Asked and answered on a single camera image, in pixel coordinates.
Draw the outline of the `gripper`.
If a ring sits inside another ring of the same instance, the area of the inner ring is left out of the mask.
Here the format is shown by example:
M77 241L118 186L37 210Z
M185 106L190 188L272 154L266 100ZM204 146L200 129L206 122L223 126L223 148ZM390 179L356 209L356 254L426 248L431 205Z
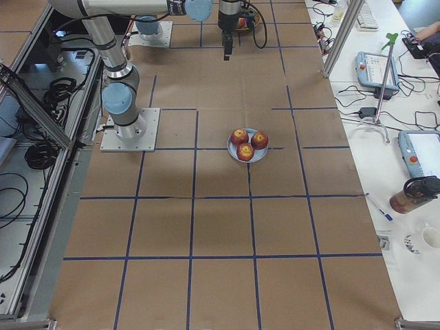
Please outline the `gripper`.
M232 54L233 36L230 32L234 32L237 29L239 18L240 1L219 1L218 26L223 31L222 46L224 61L227 61L228 55Z

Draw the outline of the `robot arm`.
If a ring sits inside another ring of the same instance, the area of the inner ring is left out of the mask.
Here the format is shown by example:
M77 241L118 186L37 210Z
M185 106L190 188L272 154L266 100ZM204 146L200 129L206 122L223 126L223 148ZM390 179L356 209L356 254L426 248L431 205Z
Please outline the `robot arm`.
M147 123L135 105L139 73L117 45L115 33L108 21L110 14L147 18L139 22L139 29L152 24L160 14L188 16L202 22L212 12L212 1L50 1L55 10L73 19L80 19L93 44L104 60L110 85L102 93L102 103L113 120L120 138L144 134Z
M137 32L144 40L158 39L163 29L155 16L141 16L136 22Z

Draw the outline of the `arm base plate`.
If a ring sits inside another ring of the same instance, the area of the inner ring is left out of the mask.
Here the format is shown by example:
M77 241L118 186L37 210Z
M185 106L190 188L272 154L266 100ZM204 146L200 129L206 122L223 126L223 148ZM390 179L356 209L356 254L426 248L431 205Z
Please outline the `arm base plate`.
M169 48L173 23L160 21L153 23L135 23L129 33L128 46Z
M160 122L160 108L139 108L137 121L118 126L109 115L100 150L102 152L154 152Z

